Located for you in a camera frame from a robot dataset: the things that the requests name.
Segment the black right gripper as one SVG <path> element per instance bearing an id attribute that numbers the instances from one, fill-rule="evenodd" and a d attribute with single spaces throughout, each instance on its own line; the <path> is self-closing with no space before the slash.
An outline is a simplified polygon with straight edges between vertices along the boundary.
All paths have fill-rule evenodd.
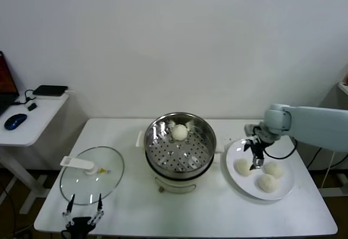
<path id="1" fill-rule="evenodd" d="M 262 167 L 264 163 L 264 150 L 267 147 L 268 143 L 260 140 L 258 137 L 250 137 L 250 140 L 245 140 L 244 151 L 251 148 L 254 156 L 249 170 L 256 170 Z"/>

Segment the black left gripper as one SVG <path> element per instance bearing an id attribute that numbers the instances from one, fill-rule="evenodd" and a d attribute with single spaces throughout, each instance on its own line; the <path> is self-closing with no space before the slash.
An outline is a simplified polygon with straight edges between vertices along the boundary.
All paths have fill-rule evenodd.
<path id="1" fill-rule="evenodd" d="M 93 230 L 93 224 L 97 224 L 104 215 L 102 195 L 99 195 L 97 211 L 93 217 L 74 217 L 72 219 L 71 212 L 73 208 L 75 194 L 71 197 L 66 211 L 62 213 L 65 220 L 66 230 L 68 232 L 90 232 Z"/>

